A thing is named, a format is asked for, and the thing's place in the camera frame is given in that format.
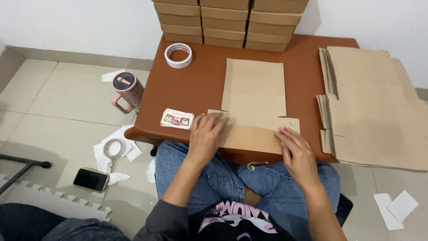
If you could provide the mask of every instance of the left hand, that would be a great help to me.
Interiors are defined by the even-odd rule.
[[[223,113],[202,114],[193,120],[185,161],[192,162],[200,169],[211,161],[220,145],[220,134],[229,121],[229,118],[224,118],[214,124],[221,116]]]

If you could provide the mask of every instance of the chair wheel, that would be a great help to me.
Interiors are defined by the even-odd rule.
[[[150,151],[150,156],[155,157],[157,152],[158,152],[158,147],[153,145],[153,148]]]

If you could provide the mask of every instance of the hand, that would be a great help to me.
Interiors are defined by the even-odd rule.
[[[189,152],[185,161],[192,162],[200,169],[211,161],[218,150],[220,134],[229,121],[229,118],[224,118],[214,124],[222,115],[223,113],[202,114],[193,120]]]
[[[289,127],[281,127],[275,135],[282,141],[284,165],[302,191],[320,185],[315,155],[300,133],[294,132]]]

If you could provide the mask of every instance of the stack of cards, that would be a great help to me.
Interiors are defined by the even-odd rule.
[[[191,130],[194,118],[195,115],[192,113],[165,109],[162,115],[162,120],[160,121],[160,126]]]

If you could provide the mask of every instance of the smartphone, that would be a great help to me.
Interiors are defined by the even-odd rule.
[[[73,185],[94,192],[104,192],[109,181],[109,175],[92,168],[80,168]]]

